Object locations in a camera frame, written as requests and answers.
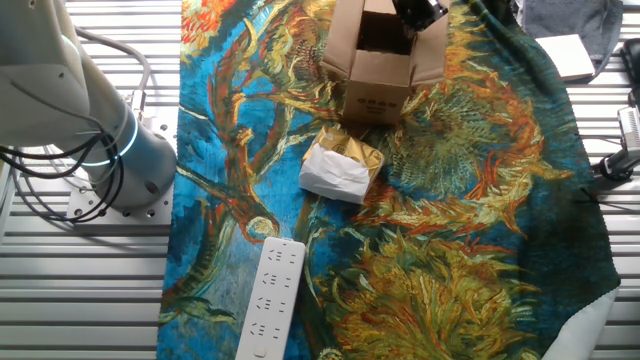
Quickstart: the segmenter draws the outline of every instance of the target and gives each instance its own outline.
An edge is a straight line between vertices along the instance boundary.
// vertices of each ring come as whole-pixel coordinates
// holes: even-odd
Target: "aluminum slats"
[[[640,37],[640,0],[624,3],[621,40]],[[177,123],[180,6],[179,0],[67,2],[77,25],[149,57],[154,72],[145,124],[167,139],[173,139]],[[140,65],[99,44],[83,46],[118,90],[130,94]],[[629,90],[619,57],[593,84],[568,89],[593,162],[618,149],[603,137],[619,139],[616,111],[625,106]],[[66,211],[72,191],[66,183],[36,180],[34,186],[56,211]],[[601,200],[626,207],[601,206],[623,280],[592,359],[640,359],[640,179],[605,192]],[[164,230],[81,237],[42,221],[17,197],[8,215],[0,241],[0,359],[155,359]]]

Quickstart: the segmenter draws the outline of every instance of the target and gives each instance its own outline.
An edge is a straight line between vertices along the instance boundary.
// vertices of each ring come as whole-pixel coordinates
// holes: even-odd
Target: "power strip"
[[[282,360],[298,293],[305,245],[264,241],[236,360]]]

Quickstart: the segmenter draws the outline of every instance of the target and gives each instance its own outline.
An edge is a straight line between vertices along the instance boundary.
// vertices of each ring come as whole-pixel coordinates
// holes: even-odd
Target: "cardboard box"
[[[338,0],[321,65],[349,79],[344,121],[397,124],[412,87],[444,79],[448,24],[407,38],[391,0]]]
[[[325,126],[302,158],[299,186],[332,200],[362,204],[383,164],[380,151]]]

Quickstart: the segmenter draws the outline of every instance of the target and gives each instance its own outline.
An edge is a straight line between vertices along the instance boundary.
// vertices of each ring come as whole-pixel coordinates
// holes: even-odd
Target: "white object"
[[[578,34],[536,39],[555,64],[563,80],[579,79],[595,73],[593,63]]]
[[[362,204],[371,178],[357,161],[315,144],[300,169],[299,186],[332,200]]]
[[[305,245],[264,241],[236,360],[282,360],[302,273]]]
[[[615,288],[567,320],[542,360],[588,360],[617,294]]]

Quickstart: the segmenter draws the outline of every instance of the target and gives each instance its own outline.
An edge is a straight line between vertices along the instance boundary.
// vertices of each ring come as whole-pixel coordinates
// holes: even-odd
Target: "robotic arm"
[[[124,179],[113,207],[145,206],[170,188],[173,149],[142,126],[141,106],[134,114],[84,52],[62,1],[0,2],[0,33],[0,144],[54,144],[67,152],[104,131],[123,164],[115,170]],[[143,103],[144,93],[136,91],[134,98]],[[80,153],[72,157],[78,160]],[[90,179],[104,178],[113,171],[110,160],[96,146],[82,168]],[[106,188],[99,184],[96,193],[108,197]]]

